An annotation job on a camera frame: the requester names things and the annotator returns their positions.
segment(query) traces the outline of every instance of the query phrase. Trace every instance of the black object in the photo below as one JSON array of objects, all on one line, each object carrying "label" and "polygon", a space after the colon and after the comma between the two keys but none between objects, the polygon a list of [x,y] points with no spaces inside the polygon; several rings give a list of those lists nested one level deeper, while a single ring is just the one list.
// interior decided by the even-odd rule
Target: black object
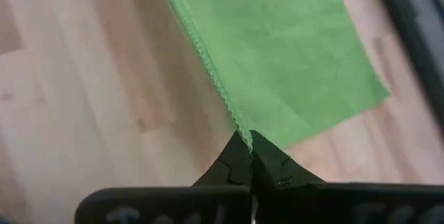
[{"label": "black object", "polygon": [[192,187],[104,189],[76,224],[444,223],[444,187],[326,183],[258,132],[250,155],[238,132]]},{"label": "black object", "polygon": [[444,130],[444,0],[385,0]]}]

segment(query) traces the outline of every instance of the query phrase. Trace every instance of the green microfiber cloth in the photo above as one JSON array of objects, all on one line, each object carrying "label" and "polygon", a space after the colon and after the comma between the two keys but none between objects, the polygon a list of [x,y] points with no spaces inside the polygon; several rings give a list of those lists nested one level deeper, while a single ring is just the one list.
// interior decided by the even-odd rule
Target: green microfiber cloth
[{"label": "green microfiber cloth", "polygon": [[342,0],[170,0],[251,149],[280,148],[388,95]]}]

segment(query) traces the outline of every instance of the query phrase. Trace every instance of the wooden floor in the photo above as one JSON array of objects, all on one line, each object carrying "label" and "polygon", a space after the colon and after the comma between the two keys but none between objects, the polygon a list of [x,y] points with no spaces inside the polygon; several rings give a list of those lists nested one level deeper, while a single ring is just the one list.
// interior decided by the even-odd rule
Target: wooden floor
[{"label": "wooden floor", "polygon": [[[329,181],[444,183],[438,128],[380,0],[345,0],[392,97],[287,149]],[[0,216],[73,223],[104,187],[188,185],[233,131],[166,0],[0,0]]]}]

